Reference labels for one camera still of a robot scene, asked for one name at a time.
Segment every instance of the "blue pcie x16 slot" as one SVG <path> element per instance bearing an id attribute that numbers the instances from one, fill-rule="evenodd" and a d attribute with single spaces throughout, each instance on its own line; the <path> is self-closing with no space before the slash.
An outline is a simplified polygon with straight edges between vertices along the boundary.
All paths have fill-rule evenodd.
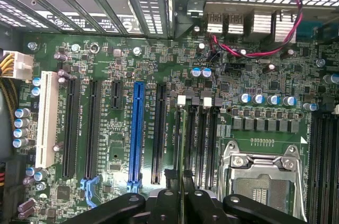
<path id="1" fill-rule="evenodd" d="M 133 89 L 132 133 L 127 182 L 127 191 L 133 193 L 138 193 L 141 187 L 140 166 L 142 128 L 144 122 L 144 94 L 145 84 L 143 82 L 135 82 Z"/>

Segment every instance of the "motherboard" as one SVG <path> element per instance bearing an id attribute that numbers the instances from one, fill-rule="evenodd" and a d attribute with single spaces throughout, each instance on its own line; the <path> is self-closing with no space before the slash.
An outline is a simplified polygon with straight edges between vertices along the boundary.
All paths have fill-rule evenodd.
<path id="1" fill-rule="evenodd" d="M 27 181 L 27 220 L 60 223 L 126 192 L 147 197 L 172 169 L 191 170 L 196 188 L 220 199 L 238 193 L 303 218 L 311 113 L 338 94 L 323 77 L 337 70 L 339 45 L 236 59 L 211 57 L 209 42 L 26 34 L 35 79 L 20 87 L 30 123 L 17 152 L 43 167 Z"/>

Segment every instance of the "green circuit board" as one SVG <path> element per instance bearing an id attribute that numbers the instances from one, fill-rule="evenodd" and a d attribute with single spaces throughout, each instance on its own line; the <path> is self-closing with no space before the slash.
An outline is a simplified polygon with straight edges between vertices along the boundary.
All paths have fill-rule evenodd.
<path id="1" fill-rule="evenodd" d="M 27 48 L 28 42 L 36 42 L 38 49 L 34 52 Z M 336 46 L 317 49 L 313 42 L 298 42 L 293 46 L 295 55 L 288 59 L 280 59 L 279 55 L 269 58 L 270 63 L 279 67 L 278 70 L 268 74 L 262 73 L 267 63 L 266 60 L 246 60 L 228 58 L 224 55 L 222 60 L 216 63 L 206 62 L 208 45 L 202 54 L 196 51 L 197 44 L 207 43 L 201 37 L 188 36 L 180 41 L 125 39 L 76 35 L 49 35 L 27 34 L 24 38 L 24 53 L 34 55 L 34 77 L 39 77 L 41 71 L 57 71 L 60 66 L 69 71 L 81 81 L 79 123 L 77 128 L 76 148 L 76 172 L 73 179 L 62 177 L 62 152 L 56 153 L 55 164 L 48 168 L 49 177 L 45 180 L 47 188 L 37 191 L 35 185 L 26 188 L 26 197 L 37 201 L 35 214 L 29 220 L 36 223 L 46 223 L 49 209 L 55 209 L 56 216 L 53 221 L 59 223 L 89 209 L 85 200 L 85 192 L 80 189 L 80 181 L 84 177 L 86 130 L 89 116 L 88 106 L 89 82 L 100 80 L 101 109 L 99 122 L 99 147 L 97 153 L 97 174 L 100 182 L 96 186 L 96 195 L 93 202 L 101 204 L 126 193 L 126 184 L 129 172 L 129 149 L 132 126 L 132 100 L 133 85 L 135 82 L 145 83 L 145 107 L 142 135 L 141 173 L 142 187 L 139 191 L 145 197 L 154 189 L 165 188 L 166 179 L 162 173 L 158 184 L 151 182 L 153 138 L 155 131 L 155 100 L 156 84 L 166 84 L 166 115 L 165 115 L 165 141 L 163 150 L 162 170 L 173 169 L 175 155 L 177 97 L 178 95 L 191 95 L 200 97 L 210 96 L 212 99 L 220 98 L 222 107 L 217 118 L 217 134 L 214 179 L 211 190 L 217 192 L 217 184 L 220 174 L 218 162 L 224 152 L 225 145 L 230 140 L 238 143 L 241 151 L 257 154 L 282 155 L 289 145 L 298 148 L 302 163 L 303 197 L 306 200 L 306 184 L 308 175 L 308 149 L 310 138 L 311 115 L 302 109 L 306 102 L 317 103 L 322 96 L 334 96 L 337 89 L 326 85 L 322 81 L 325 68 L 316 66 L 316 59 L 325 54 L 330 56 L 337 50 Z M 96 43 L 100 50 L 94 54 L 90 52 L 90 46 Z M 80 51 L 73 52 L 71 46 L 78 44 Z M 247 52 L 259 50 L 255 43 L 233 43 L 234 47 L 242 47 Z M 140 47 L 141 55 L 134 55 L 133 48 Z M 60 49 L 68 56 L 68 60 L 62 64 L 53 58 Z M 222 62 L 241 62 L 245 68 L 241 71 L 225 72 Z M 193 67 L 210 68 L 212 76 L 208 79 L 193 78 L 190 74 Z M 111 82 L 121 80 L 123 82 L 123 108 L 113 110 L 111 108 Z M 20 154 L 26 154 L 32 160 L 35 151 L 38 122 L 38 98 L 31 96 L 32 84 L 22 84 L 20 89 L 20 107 L 31 109 L 31 123 L 29 134 L 29 146 L 18 150 Z M 296 104 L 291 107 L 269 106 L 266 103 L 256 105 L 252 102 L 241 104 L 238 96 L 241 93 L 250 95 L 262 94 L 265 98 L 269 95 L 294 96 Z M 64 138 L 65 113 L 66 113 L 65 85 L 59 89 L 57 142 Z M 187 106 L 182 107 L 182 112 L 187 111 Z M 297 124 L 297 129 L 288 131 L 256 131 L 253 129 L 234 129 L 234 118 L 244 121 L 254 119 L 289 120 Z M 199 133 L 199 118 L 194 121 L 195 132 L 193 150 L 197 147 Z M 181 121 L 180 127 L 185 127 L 185 121 Z M 192 157 L 192 170 L 196 170 L 195 158 Z"/>

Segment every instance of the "white pci slot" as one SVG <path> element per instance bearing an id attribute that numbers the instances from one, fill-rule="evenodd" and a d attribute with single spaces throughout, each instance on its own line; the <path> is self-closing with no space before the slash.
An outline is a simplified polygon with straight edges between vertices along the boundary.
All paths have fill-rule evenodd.
<path id="1" fill-rule="evenodd" d="M 35 166 L 47 168 L 54 164 L 53 146 L 56 142 L 58 118 L 58 74 L 41 72 L 40 104 L 38 117 L 37 156 Z"/>

